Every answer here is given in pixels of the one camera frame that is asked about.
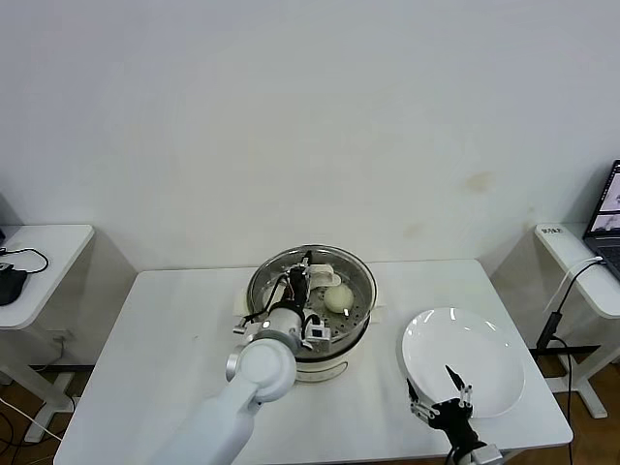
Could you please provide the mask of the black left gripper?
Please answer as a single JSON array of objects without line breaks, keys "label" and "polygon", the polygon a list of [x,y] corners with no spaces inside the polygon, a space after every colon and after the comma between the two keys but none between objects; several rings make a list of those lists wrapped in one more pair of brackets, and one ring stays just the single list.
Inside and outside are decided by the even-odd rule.
[{"label": "black left gripper", "polygon": [[302,264],[296,263],[289,268],[288,285],[285,291],[285,301],[295,309],[302,310],[309,296],[309,268],[313,264],[313,254],[307,250],[302,258]]}]

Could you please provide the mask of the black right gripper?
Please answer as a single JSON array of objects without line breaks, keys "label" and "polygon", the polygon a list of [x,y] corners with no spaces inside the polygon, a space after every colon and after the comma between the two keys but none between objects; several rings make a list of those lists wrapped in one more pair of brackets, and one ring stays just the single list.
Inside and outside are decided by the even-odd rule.
[{"label": "black right gripper", "polygon": [[484,442],[480,440],[469,422],[473,414],[471,403],[473,387],[467,385],[448,365],[445,368],[459,392],[459,397],[436,403],[432,407],[428,406],[420,400],[414,385],[407,379],[410,411],[428,423],[431,428],[443,431],[454,449],[480,448]]}]

